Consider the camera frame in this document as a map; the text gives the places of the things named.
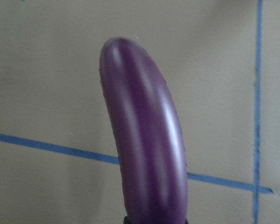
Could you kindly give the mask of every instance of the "vertical blue tape line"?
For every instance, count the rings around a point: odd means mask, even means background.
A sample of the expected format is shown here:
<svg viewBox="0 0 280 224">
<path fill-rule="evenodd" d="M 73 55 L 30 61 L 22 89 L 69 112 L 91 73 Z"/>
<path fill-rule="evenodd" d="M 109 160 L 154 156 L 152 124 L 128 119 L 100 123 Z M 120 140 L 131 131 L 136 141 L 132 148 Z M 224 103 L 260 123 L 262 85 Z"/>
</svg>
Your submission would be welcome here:
<svg viewBox="0 0 280 224">
<path fill-rule="evenodd" d="M 263 0 L 257 3 L 257 27 L 256 27 L 256 85 L 254 108 L 254 189 L 253 189 L 253 223 L 258 223 L 259 214 L 259 164 L 260 164 L 260 80 L 261 80 L 261 23 Z"/>
</svg>

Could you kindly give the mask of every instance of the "blue painter's tape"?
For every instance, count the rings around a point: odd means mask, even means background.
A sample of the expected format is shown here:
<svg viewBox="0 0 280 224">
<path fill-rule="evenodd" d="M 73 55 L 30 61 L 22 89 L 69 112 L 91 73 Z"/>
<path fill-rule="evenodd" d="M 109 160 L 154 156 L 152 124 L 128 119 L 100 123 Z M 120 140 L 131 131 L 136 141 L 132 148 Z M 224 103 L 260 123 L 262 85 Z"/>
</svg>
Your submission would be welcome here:
<svg viewBox="0 0 280 224">
<path fill-rule="evenodd" d="M 16 144 L 16 145 L 20 145 L 20 146 L 38 148 L 38 149 L 55 152 L 55 153 L 62 153 L 62 154 L 66 154 L 66 155 L 73 155 L 73 156 L 78 156 L 78 157 L 102 161 L 102 162 L 119 164 L 119 160 L 115 156 L 88 152 L 88 151 L 83 151 L 83 150 L 76 149 L 76 148 L 59 146 L 59 145 L 54 145 L 54 144 L 30 140 L 30 139 L 23 139 L 23 138 L 14 137 L 14 136 L 5 135 L 5 134 L 0 134 L 0 141 L 6 142 L 6 143 L 11 143 L 11 144 Z"/>
<path fill-rule="evenodd" d="M 259 164 L 260 164 L 260 81 L 261 81 L 261 23 L 263 0 L 258 0 L 256 27 L 256 85 L 254 108 L 254 189 L 253 189 L 253 223 L 258 223 L 259 216 Z"/>
<path fill-rule="evenodd" d="M 87 158 L 87 159 L 92 159 L 92 160 L 108 162 L 108 163 L 119 165 L 119 160 L 117 157 L 106 155 L 106 154 L 83 151 L 80 149 L 54 145 L 54 144 L 41 142 L 41 141 L 14 137 L 14 136 L 6 135 L 6 134 L 0 134 L 0 141 L 5 142 L 5 143 L 19 145 L 19 146 L 26 146 L 26 147 L 45 150 L 45 151 L 62 153 L 62 154 L 72 155 L 72 156 L 78 156 L 78 157 L 82 157 L 82 158 Z M 188 173 L 188 179 L 216 184 L 216 185 L 221 185 L 221 186 L 225 186 L 225 187 L 229 187 L 229 188 L 247 190 L 247 191 L 251 191 L 251 192 L 253 192 L 253 190 L 254 190 L 254 185 L 252 185 L 252 184 L 238 182 L 238 181 L 232 181 L 232 180 L 214 177 L 214 176 Z M 273 194 L 274 193 L 270 188 L 261 187 L 261 186 L 259 187 L 259 192 L 262 194 Z"/>
<path fill-rule="evenodd" d="M 224 178 L 208 176 L 208 175 L 197 175 L 197 174 L 188 173 L 188 178 L 191 180 L 195 180 L 195 181 L 212 183 L 212 184 L 216 184 L 216 185 L 221 185 L 221 186 L 230 187 L 230 188 L 237 188 L 237 189 L 241 189 L 241 190 L 253 191 L 253 188 L 254 188 L 252 184 L 227 180 Z"/>
</svg>

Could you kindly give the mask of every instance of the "black object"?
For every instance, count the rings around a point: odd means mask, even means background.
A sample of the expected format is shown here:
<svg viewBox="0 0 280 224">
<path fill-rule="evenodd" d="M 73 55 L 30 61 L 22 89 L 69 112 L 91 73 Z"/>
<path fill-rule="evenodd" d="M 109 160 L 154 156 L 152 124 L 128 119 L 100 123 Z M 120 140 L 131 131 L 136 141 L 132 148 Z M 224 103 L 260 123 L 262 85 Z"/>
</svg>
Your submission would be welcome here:
<svg viewBox="0 0 280 224">
<path fill-rule="evenodd" d="M 123 224 L 132 224 L 132 223 L 129 222 L 129 220 L 127 219 L 127 216 L 126 216 L 125 219 L 123 220 Z"/>
</svg>

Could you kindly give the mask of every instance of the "wall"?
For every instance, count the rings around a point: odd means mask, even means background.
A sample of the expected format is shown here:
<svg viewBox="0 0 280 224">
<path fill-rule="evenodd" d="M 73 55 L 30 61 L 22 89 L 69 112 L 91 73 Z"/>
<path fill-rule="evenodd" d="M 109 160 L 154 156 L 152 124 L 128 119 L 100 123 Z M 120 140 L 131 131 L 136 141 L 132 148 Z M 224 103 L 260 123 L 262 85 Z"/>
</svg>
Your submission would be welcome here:
<svg viewBox="0 0 280 224">
<path fill-rule="evenodd" d="M 280 224 L 280 0 L 258 6 L 0 0 L 0 224 L 122 223 L 98 72 L 114 36 L 141 44 L 170 88 L 186 147 L 189 222 Z"/>
</svg>

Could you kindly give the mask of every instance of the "eggplant skin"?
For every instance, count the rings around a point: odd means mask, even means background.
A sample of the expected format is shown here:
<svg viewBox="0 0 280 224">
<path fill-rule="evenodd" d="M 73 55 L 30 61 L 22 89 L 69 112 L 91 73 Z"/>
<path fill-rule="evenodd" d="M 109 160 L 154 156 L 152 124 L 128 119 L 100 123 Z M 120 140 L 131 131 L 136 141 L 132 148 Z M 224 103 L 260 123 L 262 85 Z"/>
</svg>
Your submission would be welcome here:
<svg viewBox="0 0 280 224">
<path fill-rule="evenodd" d="M 184 144 L 165 80 L 148 53 L 122 37 L 103 46 L 100 75 L 130 222 L 184 224 Z"/>
</svg>

